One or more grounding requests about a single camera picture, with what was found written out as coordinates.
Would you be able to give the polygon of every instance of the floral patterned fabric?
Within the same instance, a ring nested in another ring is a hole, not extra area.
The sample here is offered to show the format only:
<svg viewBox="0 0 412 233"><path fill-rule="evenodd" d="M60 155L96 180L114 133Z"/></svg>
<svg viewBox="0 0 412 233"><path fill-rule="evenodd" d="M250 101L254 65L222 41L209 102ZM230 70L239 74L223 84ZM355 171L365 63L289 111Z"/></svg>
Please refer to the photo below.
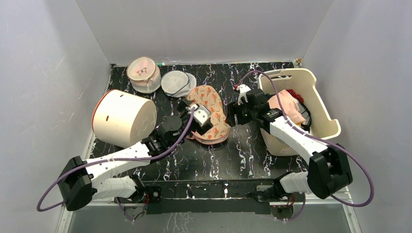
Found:
<svg viewBox="0 0 412 233"><path fill-rule="evenodd" d="M211 145L221 143L229 137L229 125L225 123L226 116L223 112L222 99L217 91L208 85L195 87L187 97L199 105L204 105L211 112L210 121L213 128L204 135L194 133L191 139L196 139L202 144Z"/></svg>

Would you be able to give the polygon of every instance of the white wall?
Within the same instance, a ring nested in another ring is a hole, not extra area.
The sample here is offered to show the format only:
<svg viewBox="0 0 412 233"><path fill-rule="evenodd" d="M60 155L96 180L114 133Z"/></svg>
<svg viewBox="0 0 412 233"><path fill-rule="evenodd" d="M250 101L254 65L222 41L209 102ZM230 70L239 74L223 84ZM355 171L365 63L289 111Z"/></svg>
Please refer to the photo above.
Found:
<svg viewBox="0 0 412 233"><path fill-rule="evenodd" d="M335 0L303 59L333 117L339 142L368 168L373 202L356 209L364 233L412 229L412 2ZM352 166L356 202L369 188Z"/></svg>
<svg viewBox="0 0 412 233"><path fill-rule="evenodd" d="M1 1L0 65L0 231L52 233L61 209L37 201L83 156L110 65L76 2L54 0Z"/></svg>
<svg viewBox="0 0 412 233"><path fill-rule="evenodd" d="M109 62L285 61L308 49L332 0L76 0Z"/></svg>

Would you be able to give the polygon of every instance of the pink cloth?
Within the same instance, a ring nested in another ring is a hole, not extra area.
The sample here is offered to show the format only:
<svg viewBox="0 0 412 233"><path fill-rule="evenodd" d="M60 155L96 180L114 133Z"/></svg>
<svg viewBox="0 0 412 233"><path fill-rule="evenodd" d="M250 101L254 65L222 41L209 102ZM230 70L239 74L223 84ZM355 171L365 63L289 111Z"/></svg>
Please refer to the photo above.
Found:
<svg viewBox="0 0 412 233"><path fill-rule="evenodd" d="M305 118L299 113L298 101L287 91L283 90L279 92L280 102L282 103L283 109L286 115L295 123L305 123ZM280 109L279 102L277 101L276 95L269 99L270 108Z"/></svg>

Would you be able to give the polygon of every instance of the folded fabric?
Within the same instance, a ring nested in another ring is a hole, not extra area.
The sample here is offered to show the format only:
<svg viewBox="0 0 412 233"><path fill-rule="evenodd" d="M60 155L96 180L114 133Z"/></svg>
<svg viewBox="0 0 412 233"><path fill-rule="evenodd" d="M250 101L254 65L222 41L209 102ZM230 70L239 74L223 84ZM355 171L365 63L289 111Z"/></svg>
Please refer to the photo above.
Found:
<svg viewBox="0 0 412 233"><path fill-rule="evenodd" d="M305 118L302 114L299 113L299 105L298 101L287 91L283 90L278 93L280 102L282 103L283 110L285 111L286 115L293 121L293 123L305 123ZM280 109L279 102L277 100L276 95L272 96L269 100L270 108L277 108Z"/></svg>
<svg viewBox="0 0 412 233"><path fill-rule="evenodd" d="M225 123L226 116L223 112L222 99L218 92L211 86L202 85L195 87L187 97L199 105L204 105L211 112L210 121L213 128L208 130L204 135L193 133L189 139L196 139L198 142L206 145L217 144L225 141L229 137L230 126Z"/></svg>

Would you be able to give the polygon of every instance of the black marble table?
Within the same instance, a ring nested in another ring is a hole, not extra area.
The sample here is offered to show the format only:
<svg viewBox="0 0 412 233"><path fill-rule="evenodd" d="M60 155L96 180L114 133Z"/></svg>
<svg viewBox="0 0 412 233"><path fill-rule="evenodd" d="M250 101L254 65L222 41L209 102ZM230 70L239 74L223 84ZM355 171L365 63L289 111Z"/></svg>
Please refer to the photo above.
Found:
<svg viewBox="0 0 412 233"><path fill-rule="evenodd" d="M286 63L239 63L211 65L162 66L161 74L181 70L193 74L198 85L207 84L220 94L225 110L236 94L233 87L248 71L293 68ZM176 115L179 98L171 98L159 88L151 94L135 91L127 75L127 67L113 67L108 90L118 89L137 96L152 99L157 107L157 125L166 116ZM257 88L257 75L251 75L244 83ZM90 157L107 155L121 148L95 139ZM231 128L229 138L220 144L206 146L194 140L186 140L166 158L149 166L129 170L121 176L135 174L144 182L162 181L211 181L273 179L286 171L306 170L300 156L276 157L268 153L259 128L254 123Z"/></svg>

